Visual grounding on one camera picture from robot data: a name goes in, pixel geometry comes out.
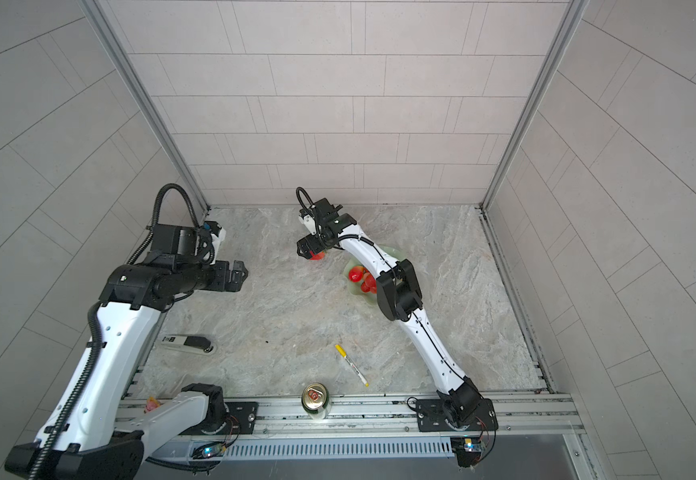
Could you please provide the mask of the red lychee cluster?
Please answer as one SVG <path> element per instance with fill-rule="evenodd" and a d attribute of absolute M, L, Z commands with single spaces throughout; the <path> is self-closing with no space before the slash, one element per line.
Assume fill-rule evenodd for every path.
<path fill-rule="evenodd" d="M 348 279 L 363 294 L 377 293 L 376 280 L 364 266 L 352 267 L 348 272 Z"/>

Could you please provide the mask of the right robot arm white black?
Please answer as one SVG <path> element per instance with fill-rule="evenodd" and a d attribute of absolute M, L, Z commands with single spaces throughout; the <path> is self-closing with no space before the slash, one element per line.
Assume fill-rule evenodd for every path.
<path fill-rule="evenodd" d="M 297 242 L 299 256 L 312 259 L 333 248 L 350 253 L 376 281 L 377 305 L 383 315 L 398 322 L 411 339 L 434 379 L 443 415 L 454 430 L 498 429 L 494 408 L 449 354 L 424 309 L 423 295 L 413 264 L 399 260 L 366 235 L 340 205 L 328 199 L 312 200 L 298 187 L 300 221 L 309 234 Z"/>

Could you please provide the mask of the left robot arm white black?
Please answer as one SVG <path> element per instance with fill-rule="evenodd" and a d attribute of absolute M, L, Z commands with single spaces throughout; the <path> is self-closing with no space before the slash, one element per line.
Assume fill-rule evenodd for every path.
<path fill-rule="evenodd" d="M 167 195 L 185 202 L 177 183 L 157 193 L 149 233 L 126 264 L 108 278 L 87 313 L 91 338 L 56 411 L 31 443 L 13 447 L 5 470 L 25 479 L 132 479 L 152 454 L 185 431 L 222 435 L 200 448 L 209 459 L 242 432 L 221 387 L 193 383 L 173 399 L 116 428 L 121 399 L 142 357 L 153 343 L 162 317 L 197 291 L 238 292 L 248 277 L 241 261 L 221 261 L 216 253 L 222 229 L 215 221 L 191 218 L 189 227 L 160 221 Z"/>

